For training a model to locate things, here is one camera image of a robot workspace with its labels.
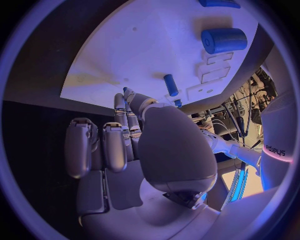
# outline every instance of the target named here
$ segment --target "pink light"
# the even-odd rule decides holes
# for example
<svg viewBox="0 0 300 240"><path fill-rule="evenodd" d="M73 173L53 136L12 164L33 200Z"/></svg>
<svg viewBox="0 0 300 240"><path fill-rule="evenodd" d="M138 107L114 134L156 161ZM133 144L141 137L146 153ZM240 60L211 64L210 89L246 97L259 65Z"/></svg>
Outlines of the pink light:
<svg viewBox="0 0 300 240"><path fill-rule="evenodd" d="M266 149L265 146L263 146L262 151L267 154L268 156L270 156L271 158L283 161L283 162L287 162L287 163L291 163L293 161L293 158L290 156L278 156L277 153L270 152L268 149Z"/></svg>

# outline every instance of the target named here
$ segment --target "white platform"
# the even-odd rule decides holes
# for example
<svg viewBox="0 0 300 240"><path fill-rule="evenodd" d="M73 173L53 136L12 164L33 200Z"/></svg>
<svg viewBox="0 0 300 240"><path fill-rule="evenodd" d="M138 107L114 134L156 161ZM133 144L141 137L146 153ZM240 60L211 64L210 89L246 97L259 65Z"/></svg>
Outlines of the white platform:
<svg viewBox="0 0 300 240"><path fill-rule="evenodd" d="M202 7L197 0L133 0L110 14L89 36L66 76L61 98L114 108L123 87L183 105L220 94L241 66L258 22L243 8ZM206 53L201 32L239 28L245 50ZM179 95L168 94L172 74Z"/></svg>

